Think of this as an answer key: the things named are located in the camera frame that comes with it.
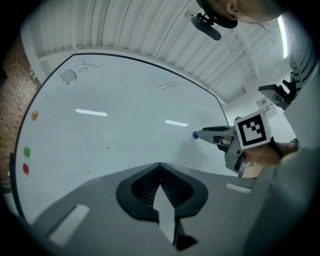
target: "red magnet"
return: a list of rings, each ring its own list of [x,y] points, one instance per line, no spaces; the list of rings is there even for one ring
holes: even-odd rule
[[[26,175],[29,175],[29,167],[28,167],[28,165],[26,165],[25,163],[23,164],[23,172],[24,172]]]
[[[37,116],[38,116],[38,112],[37,111],[33,111],[32,115],[31,115],[32,120],[33,121],[36,120]]]

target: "gray surface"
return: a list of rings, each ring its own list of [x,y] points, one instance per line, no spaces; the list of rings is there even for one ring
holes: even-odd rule
[[[262,170],[251,192],[243,198],[225,222],[207,239],[184,250],[181,255],[243,255],[248,234],[263,208],[272,176],[272,169]]]
[[[223,176],[170,164],[203,182],[209,198],[195,217],[182,219],[187,235],[200,242],[214,232],[232,213],[244,196],[226,188],[228,183],[251,188],[253,179]],[[140,221],[129,216],[118,204],[116,189],[121,181],[149,167],[144,165],[95,178],[78,187],[49,207],[35,222],[34,227],[49,237],[55,227],[76,205],[90,211],[70,241],[66,252],[76,255],[171,255],[176,249],[155,222]]]
[[[49,235],[72,207],[90,208],[87,217],[64,248],[75,255],[169,255],[176,249],[168,242],[157,223],[135,220],[118,204],[116,189],[129,176],[150,164],[95,178],[78,187],[49,207],[34,227]]]
[[[200,212],[189,218],[181,219],[181,224],[187,235],[192,235],[196,240],[203,241],[209,235],[214,234],[230,216],[236,214],[236,209],[243,198],[248,197],[246,193],[227,188],[227,184],[235,184],[246,188],[252,188],[256,179],[241,177],[230,177],[208,172],[198,171],[176,164],[170,164],[178,171],[190,175],[204,183],[209,195]]]
[[[245,255],[275,246],[309,209],[320,180],[320,149],[299,150],[275,168],[263,209],[246,241]]]

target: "magnet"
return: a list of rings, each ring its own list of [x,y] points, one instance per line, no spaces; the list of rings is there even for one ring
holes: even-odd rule
[[[28,148],[27,146],[24,147],[23,149],[23,154],[26,158],[30,157],[30,148]]]
[[[29,175],[29,167],[28,167],[28,165],[26,165],[25,163],[23,164],[23,172],[24,172],[26,175]]]
[[[193,132],[193,137],[195,138],[195,139],[198,139],[199,137],[198,137],[198,132],[197,131],[195,131],[195,132]]]
[[[37,117],[38,117],[38,112],[37,111],[33,111],[32,115],[31,115],[32,120],[33,121],[36,120]]]

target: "cable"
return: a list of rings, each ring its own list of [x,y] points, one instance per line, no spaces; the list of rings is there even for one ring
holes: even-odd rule
[[[4,183],[4,182],[9,183],[9,181],[10,181],[10,178],[8,180],[0,181],[0,183]]]

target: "ceiling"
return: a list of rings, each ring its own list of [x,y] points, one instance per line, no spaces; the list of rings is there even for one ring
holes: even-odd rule
[[[215,24],[222,39],[214,41],[191,24],[198,12],[196,0],[48,0],[25,21],[22,41],[36,75],[35,66],[48,76],[64,61],[48,64],[58,53],[126,50],[184,72],[228,104],[282,60],[278,24]]]

